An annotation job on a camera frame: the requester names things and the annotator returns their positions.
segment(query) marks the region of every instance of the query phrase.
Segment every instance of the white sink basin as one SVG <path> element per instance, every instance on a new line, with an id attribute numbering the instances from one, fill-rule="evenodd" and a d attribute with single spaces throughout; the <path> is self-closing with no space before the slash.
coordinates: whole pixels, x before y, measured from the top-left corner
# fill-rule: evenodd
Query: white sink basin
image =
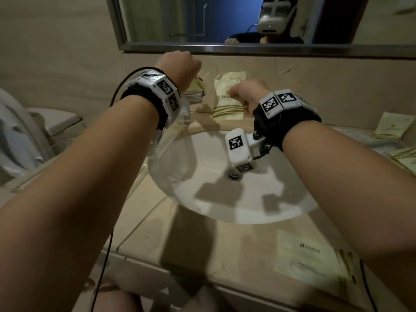
<path id="1" fill-rule="evenodd" d="M 277 222 L 317 207 L 277 148 L 257 160 L 257 169 L 231 181 L 226 133 L 208 131 L 176 139 L 158 160 L 149 160 L 151 177 L 178 203 L 225 222 Z"/>

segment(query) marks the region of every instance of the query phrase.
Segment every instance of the toilet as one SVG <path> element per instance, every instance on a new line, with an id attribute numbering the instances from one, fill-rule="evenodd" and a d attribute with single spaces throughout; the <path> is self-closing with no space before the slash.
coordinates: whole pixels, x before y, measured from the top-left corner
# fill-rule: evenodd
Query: toilet
<path id="1" fill-rule="evenodd" d="M 63 152 L 85 129 L 76 114 L 57 109 L 25 109 L 0 89 L 0 167 L 24 176 Z"/>

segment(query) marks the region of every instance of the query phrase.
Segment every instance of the drain hole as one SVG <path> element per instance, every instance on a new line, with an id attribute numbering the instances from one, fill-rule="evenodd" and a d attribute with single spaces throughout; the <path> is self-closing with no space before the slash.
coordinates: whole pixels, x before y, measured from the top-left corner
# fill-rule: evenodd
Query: drain hole
<path id="1" fill-rule="evenodd" d="M 233 173 L 228 174 L 228 178 L 231 179 L 233 182 L 237 182 L 242 178 L 242 175 L 237 175 Z"/>

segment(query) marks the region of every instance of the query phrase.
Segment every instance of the metal mirror frame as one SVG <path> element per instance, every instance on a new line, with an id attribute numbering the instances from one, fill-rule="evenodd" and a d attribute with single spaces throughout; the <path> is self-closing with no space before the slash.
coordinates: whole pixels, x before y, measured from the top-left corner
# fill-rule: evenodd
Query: metal mirror frame
<path id="1" fill-rule="evenodd" d="M 125 53 L 163 54 L 175 50 L 206 55 L 295 56 L 415 60 L 416 45 L 217 44 L 128 41 L 119 0 L 107 0 L 117 44 Z"/>

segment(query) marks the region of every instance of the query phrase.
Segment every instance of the hand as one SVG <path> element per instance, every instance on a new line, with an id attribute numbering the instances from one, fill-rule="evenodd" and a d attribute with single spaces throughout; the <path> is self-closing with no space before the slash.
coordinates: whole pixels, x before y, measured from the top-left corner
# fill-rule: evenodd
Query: hand
<path id="1" fill-rule="evenodd" d="M 270 94 L 270 90 L 266 83 L 263 80 L 253 79 L 243 81 L 239 84 L 232 86 L 228 90 L 228 94 L 233 98 L 247 106 L 244 108 L 244 111 L 247 114 L 252 114 L 253 110 L 259 104 L 260 99 Z"/>
<path id="2" fill-rule="evenodd" d="M 201 61 L 194 59 L 190 52 L 166 52 L 155 67 L 166 73 L 182 94 L 201 69 Z"/>

